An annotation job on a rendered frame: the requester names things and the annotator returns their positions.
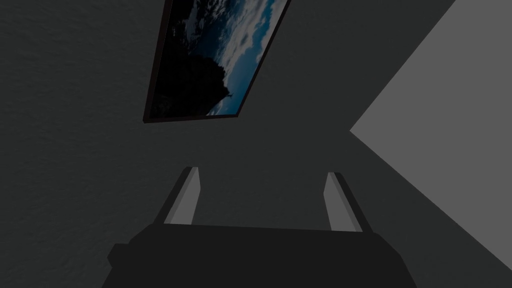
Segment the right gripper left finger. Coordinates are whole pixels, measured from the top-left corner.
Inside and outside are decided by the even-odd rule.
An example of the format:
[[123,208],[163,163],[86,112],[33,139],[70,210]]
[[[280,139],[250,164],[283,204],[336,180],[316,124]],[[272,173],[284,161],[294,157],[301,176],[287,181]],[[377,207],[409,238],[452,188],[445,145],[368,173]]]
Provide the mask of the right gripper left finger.
[[199,168],[185,167],[153,222],[155,224],[192,224],[200,192]]

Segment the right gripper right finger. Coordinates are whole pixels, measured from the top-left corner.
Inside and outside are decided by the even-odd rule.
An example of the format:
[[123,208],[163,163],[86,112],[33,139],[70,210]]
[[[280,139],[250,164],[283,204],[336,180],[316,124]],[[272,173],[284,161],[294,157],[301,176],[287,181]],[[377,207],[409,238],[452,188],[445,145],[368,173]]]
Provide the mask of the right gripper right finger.
[[327,173],[323,197],[331,230],[365,233],[373,231],[340,172]]

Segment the framed sky and clouds picture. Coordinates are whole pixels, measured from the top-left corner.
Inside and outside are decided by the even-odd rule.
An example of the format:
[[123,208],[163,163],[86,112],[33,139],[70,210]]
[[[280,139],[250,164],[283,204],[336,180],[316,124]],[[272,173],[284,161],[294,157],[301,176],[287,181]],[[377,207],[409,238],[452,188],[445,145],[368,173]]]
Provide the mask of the framed sky and clouds picture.
[[143,122],[235,118],[292,0],[165,0]]

